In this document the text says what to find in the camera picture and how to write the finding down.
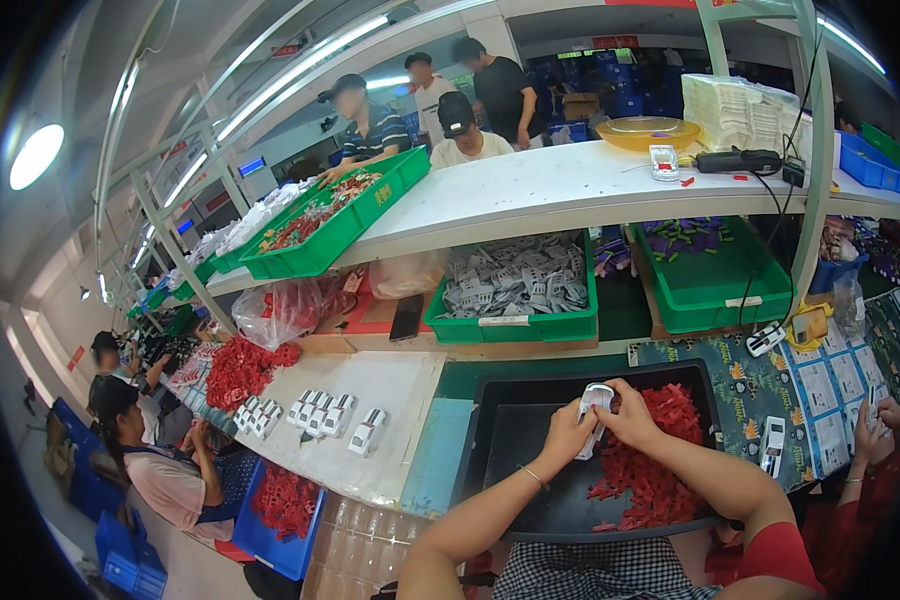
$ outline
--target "white t-shirt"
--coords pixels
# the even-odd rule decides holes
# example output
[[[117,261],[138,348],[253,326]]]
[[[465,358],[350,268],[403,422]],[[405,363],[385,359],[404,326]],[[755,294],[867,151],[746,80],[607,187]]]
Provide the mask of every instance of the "white t-shirt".
[[[437,171],[438,169],[445,169],[458,164],[482,161],[490,157],[502,157],[503,155],[514,153],[514,148],[511,147],[510,142],[503,137],[486,131],[481,131],[480,133],[483,135],[483,148],[476,156],[467,156],[461,152],[460,148],[457,148],[457,143],[452,139],[445,139],[436,144],[430,155],[430,164],[433,165],[432,170]]]
[[[418,87],[413,93],[416,110],[420,116],[420,133],[430,134],[433,146],[444,141],[444,128],[441,127],[440,117],[437,116],[437,108],[441,105],[441,96],[448,91],[458,91],[453,81],[434,77],[430,87],[427,89]]]

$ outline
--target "plaid skirt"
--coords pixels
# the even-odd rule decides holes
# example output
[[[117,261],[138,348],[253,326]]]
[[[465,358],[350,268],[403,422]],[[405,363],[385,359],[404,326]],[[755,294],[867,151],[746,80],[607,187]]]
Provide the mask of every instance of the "plaid skirt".
[[[667,537],[587,544],[516,542],[492,600],[708,600]]]

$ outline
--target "fan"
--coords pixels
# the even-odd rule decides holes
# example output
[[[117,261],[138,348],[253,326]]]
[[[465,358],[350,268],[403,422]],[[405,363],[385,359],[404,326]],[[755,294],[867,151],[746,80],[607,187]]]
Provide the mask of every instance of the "fan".
[[[323,132],[324,134],[329,132],[330,128],[332,128],[334,126],[334,124],[337,123],[337,119],[339,119],[339,118],[340,118],[340,115],[335,114],[332,117],[327,117],[327,118],[323,119],[323,122],[320,123],[320,131]]]

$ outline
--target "fluorescent light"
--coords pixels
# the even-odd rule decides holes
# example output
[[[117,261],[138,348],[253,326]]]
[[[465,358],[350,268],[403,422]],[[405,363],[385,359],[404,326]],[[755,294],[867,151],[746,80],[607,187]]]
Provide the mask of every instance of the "fluorescent light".
[[[300,77],[300,75],[302,75],[306,70],[315,66],[317,63],[327,58],[334,52],[337,52],[348,43],[353,42],[354,40],[357,40],[362,36],[365,36],[378,27],[383,27],[389,22],[390,21],[388,20],[388,18],[384,14],[381,14],[375,19],[372,19],[360,25],[360,27],[354,30],[349,30],[333,41],[320,43],[314,46],[312,49],[312,54],[302,58],[299,64],[285,73],[283,77],[278,78],[270,87],[254,97],[253,100],[251,100],[250,103],[243,108],[243,110],[238,112],[237,115],[233,117],[216,136],[216,141],[223,141],[224,138],[232,134],[233,131],[236,130],[241,123],[247,120],[247,117],[251,116],[253,112],[263,106],[264,102],[267,102],[267,100],[271,96],[284,88],[288,83]]]
[[[180,181],[177,182],[176,187],[173,188],[173,191],[171,191],[169,193],[169,196],[167,196],[167,199],[164,200],[164,202],[163,202],[164,209],[166,209],[168,206],[170,206],[171,204],[174,203],[174,200],[176,200],[177,197],[180,196],[180,192],[183,191],[183,186],[187,185],[187,182],[190,181],[190,178],[192,178],[194,176],[194,174],[197,173],[197,170],[201,168],[201,165],[204,164],[204,161],[206,161],[206,160],[207,160],[207,152],[202,151],[200,153],[200,156],[196,157],[196,161],[193,162],[192,165],[190,165],[189,169],[187,169],[187,172],[184,173],[182,177],[180,177]]]
[[[387,77],[387,78],[375,78],[366,82],[367,90],[377,90],[378,88],[389,88],[391,86],[400,86],[401,84],[408,84],[410,82],[410,78],[406,75],[402,77]]]
[[[874,58],[874,56],[871,53],[864,50],[864,47],[861,46],[860,44],[858,44],[853,39],[851,39],[851,37],[849,35],[847,35],[843,31],[837,29],[836,27],[834,27],[832,24],[828,23],[826,20],[824,20],[821,17],[817,17],[816,22],[819,23],[820,25],[822,25],[823,27],[827,28],[828,30],[830,30],[835,36],[837,36],[837,38],[840,38],[844,42],[850,44],[850,46],[852,46],[854,50],[856,50],[860,54],[864,55],[864,58],[867,59],[868,61],[870,61],[873,64],[873,66],[876,67],[876,70],[880,71],[880,73],[882,73],[883,75],[887,74],[887,71],[883,68],[883,65],[881,65],[879,62],[877,62],[876,58]]]
[[[31,135],[10,167],[10,187],[21,190],[43,175],[63,145],[63,127],[48,125]]]

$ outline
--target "pink shirt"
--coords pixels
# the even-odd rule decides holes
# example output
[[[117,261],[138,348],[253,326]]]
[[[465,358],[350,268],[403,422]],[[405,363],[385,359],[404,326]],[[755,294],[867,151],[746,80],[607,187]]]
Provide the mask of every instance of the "pink shirt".
[[[164,448],[150,446],[153,452],[123,454],[126,474],[133,487],[156,514],[183,531],[201,538],[229,542],[233,519],[198,523],[204,511],[206,483],[192,466],[174,460]]]

